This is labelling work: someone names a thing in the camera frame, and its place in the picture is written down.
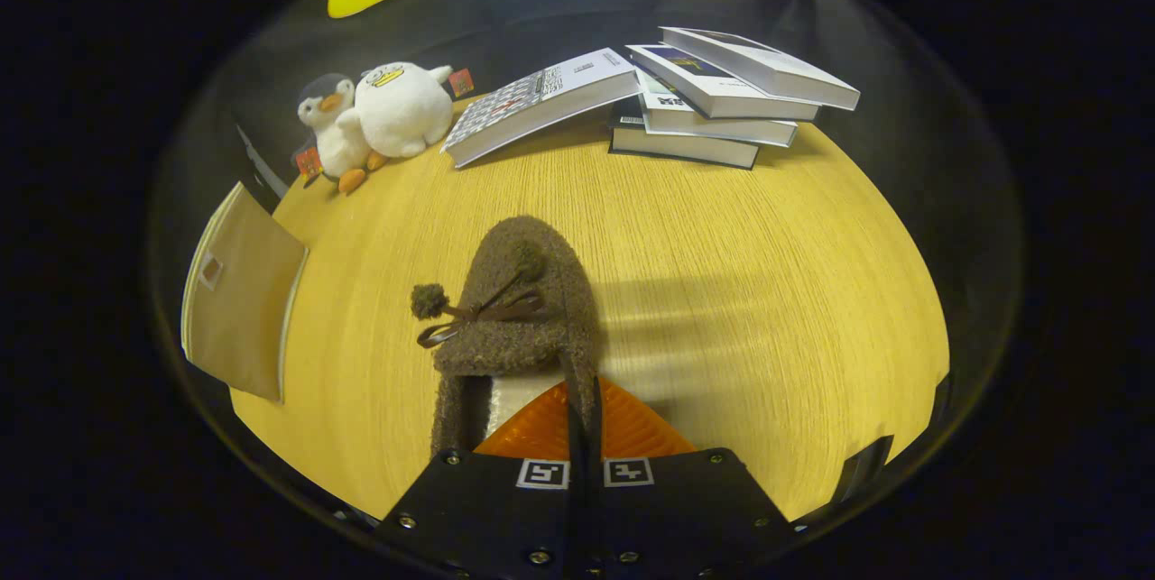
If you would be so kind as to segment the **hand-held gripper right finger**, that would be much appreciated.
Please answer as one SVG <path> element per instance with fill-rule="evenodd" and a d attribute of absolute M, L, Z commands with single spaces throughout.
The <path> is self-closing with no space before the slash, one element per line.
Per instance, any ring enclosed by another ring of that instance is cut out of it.
<path fill-rule="evenodd" d="M 793 542 L 795 527 L 733 451 L 691 445 L 608 379 L 601 410 L 591 514 L 609 579 L 743 579 Z"/>

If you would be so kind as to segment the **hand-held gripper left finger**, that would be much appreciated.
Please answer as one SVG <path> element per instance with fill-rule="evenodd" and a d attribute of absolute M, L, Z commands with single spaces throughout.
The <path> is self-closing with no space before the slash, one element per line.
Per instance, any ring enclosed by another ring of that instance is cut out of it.
<path fill-rule="evenodd" d="M 438 451 L 378 525 L 430 579 L 567 579 L 584 550 L 580 427 L 553 384 L 479 445 Z"/>

